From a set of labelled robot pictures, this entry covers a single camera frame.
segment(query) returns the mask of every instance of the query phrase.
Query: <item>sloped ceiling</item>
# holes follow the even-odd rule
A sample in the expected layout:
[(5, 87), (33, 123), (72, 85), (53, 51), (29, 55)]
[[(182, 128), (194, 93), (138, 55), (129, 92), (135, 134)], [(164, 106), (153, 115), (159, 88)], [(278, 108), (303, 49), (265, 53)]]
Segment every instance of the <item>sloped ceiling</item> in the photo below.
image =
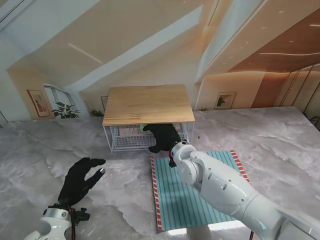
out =
[(7, 2), (8, 0), (0, 0), (0, 8)]
[(230, 72), (294, 72), (319, 62), (320, 9), (240, 62)]
[[(203, 71), (197, 83), (201, 83), (205, 76), (227, 73), (320, 8), (319, 0), (308, 0), (307, 2), (305, 0), (269, 0), (264, 3)], [(282, 73), (289, 71), (290, 69), (282, 69)]]
[[(10, 69), (34, 67), (50, 82), (65, 87), (201, 5), (206, 6), (201, 18), (204, 23), (213, 2), (101, 0), (39, 49), (13, 64)], [(195, 36), (190, 35), (189, 39), (186, 39), (189, 41), (193, 37)]]

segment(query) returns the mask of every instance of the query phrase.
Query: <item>picture frame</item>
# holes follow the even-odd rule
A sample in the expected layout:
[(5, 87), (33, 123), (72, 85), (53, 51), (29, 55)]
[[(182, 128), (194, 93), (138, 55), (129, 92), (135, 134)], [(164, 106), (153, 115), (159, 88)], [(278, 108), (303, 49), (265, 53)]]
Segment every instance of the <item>picture frame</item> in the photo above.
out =
[(102, 102), (103, 110), (106, 111), (108, 96), (101, 96), (101, 102)]
[(214, 109), (231, 109), (236, 92), (219, 92), (216, 98)]
[(44, 95), (40, 90), (27, 90), (29, 97), (33, 103), (38, 117), (50, 116), (48, 105), (45, 101)]

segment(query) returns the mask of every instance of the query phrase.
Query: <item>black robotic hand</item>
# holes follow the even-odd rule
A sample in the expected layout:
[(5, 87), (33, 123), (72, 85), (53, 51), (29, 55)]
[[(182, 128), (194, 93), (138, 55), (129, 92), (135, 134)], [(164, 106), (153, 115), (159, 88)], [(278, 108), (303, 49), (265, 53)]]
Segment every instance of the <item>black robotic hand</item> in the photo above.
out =
[(175, 144), (181, 142), (177, 130), (171, 123), (148, 124), (143, 131), (151, 131), (154, 135), (156, 144), (149, 147), (150, 152), (157, 154), (161, 150), (169, 151)]
[(86, 174), (91, 168), (106, 163), (104, 159), (84, 157), (77, 161), (65, 176), (65, 181), (58, 197), (61, 206), (71, 207), (87, 195), (90, 189), (99, 181), (106, 172), (100, 168), (92, 177), (85, 181)]

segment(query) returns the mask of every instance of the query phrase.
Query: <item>green plant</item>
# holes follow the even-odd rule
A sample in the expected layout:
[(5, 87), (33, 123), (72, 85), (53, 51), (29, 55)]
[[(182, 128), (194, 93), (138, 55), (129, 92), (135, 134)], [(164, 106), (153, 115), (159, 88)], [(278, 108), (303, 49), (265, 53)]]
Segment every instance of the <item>green plant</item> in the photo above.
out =
[(95, 117), (103, 117), (104, 114), (99, 110), (96, 109), (90, 109), (90, 113)]
[(62, 119), (75, 119), (79, 118), (77, 114), (80, 113), (80, 110), (71, 110), (74, 105), (64, 104), (62, 102), (55, 102), (58, 105), (58, 109), (53, 110), (54, 116), (61, 116)]

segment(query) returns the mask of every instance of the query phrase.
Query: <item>striped rug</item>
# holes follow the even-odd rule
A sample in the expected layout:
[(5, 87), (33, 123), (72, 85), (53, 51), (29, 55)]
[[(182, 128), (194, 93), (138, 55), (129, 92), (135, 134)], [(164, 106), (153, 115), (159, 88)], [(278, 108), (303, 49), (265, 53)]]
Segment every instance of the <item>striped rug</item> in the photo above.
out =
[[(239, 172), (248, 182), (235, 151), (210, 151), (207, 154)], [(168, 157), (150, 156), (157, 226), (160, 231), (190, 228), (233, 221), (204, 201), (198, 192), (183, 184)]]

